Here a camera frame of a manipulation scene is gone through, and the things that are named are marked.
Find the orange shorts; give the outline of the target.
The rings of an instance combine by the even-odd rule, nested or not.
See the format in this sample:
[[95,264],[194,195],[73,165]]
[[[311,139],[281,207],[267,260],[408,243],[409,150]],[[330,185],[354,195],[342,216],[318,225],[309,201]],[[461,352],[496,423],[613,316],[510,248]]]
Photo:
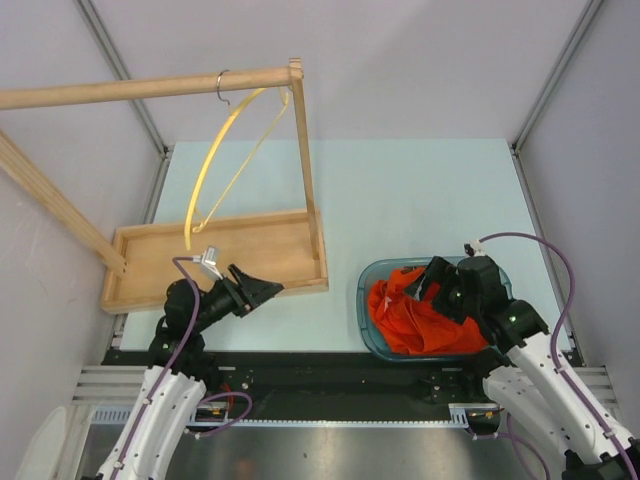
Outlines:
[[458,324],[434,310],[431,301],[439,283],[431,284],[421,301],[405,293],[424,270],[423,266],[395,269],[388,279],[376,281],[368,294],[368,314],[391,351],[431,357],[475,354],[487,348],[474,319]]

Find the yellow clothes hanger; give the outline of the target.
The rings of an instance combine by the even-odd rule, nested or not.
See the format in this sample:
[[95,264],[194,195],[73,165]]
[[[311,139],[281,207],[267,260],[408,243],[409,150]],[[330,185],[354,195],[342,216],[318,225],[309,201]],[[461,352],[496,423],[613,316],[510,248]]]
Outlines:
[[212,220],[213,216],[218,212],[221,207],[223,201],[227,198],[232,188],[235,186],[239,177],[246,170],[248,165],[251,163],[253,158],[256,156],[257,152],[266,141],[266,139],[271,135],[275,127],[278,125],[282,117],[288,112],[290,106],[293,103],[293,92],[291,87],[277,87],[279,101],[281,103],[281,109],[274,117],[271,124],[267,127],[263,135],[256,142],[252,150],[249,152],[245,160],[240,164],[235,174],[229,179],[228,184],[224,187],[222,192],[220,193],[218,199],[213,204],[212,208],[209,210],[207,214],[203,214],[199,210],[199,199],[205,186],[205,181],[207,179],[208,173],[211,167],[214,164],[214,160],[219,153],[219,150],[226,139],[228,133],[231,128],[234,126],[239,117],[245,112],[245,110],[261,95],[263,95],[267,91],[267,87],[261,87],[253,90],[249,93],[245,98],[243,98],[236,106],[232,106],[229,101],[227,101],[229,115],[221,128],[219,129],[216,137],[211,143],[209,150],[207,151],[204,160],[202,162],[199,173],[196,177],[193,189],[191,191],[189,201],[187,204],[186,214],[183,223],[183,240],[184,245],[188,251],[192,249],[193,245],[193,236],[197,233],[200,233],[204,230],[204,228],[209,224]]

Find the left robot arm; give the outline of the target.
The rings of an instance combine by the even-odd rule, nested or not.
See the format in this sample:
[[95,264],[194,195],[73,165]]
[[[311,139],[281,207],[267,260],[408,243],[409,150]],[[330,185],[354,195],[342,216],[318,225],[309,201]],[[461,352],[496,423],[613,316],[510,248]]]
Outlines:
[[[236,265],[216,274],[210,290],[199,288],[184,268],[187,257],[174,258],[183,275],[166,290],[164,314],[149,346],[149,362],[125,426],[102,463],[98,479],[163,479],[180,439],[224,431],[244,420],[251,396],[222,386],[212,356],[204,351],[203,332],[229,315],[244,317],[277,296],[283,285],[252,277]],[[243,411],[207,430],[188,428],[196,409],[216,401],[240,400]]]

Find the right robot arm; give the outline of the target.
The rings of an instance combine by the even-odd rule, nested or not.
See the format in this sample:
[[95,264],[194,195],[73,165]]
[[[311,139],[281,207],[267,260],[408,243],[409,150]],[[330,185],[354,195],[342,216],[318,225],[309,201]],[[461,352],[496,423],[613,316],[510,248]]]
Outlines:
[[553,346],[549,327],[534,307],[513,297],[493,259],[476,255],[452,263],[433,257],[405,292],[449,320],[476,322],[495,361],[464,372],[463,393],[504,407],[564,460],[563,478],[638,478],[638,438]]

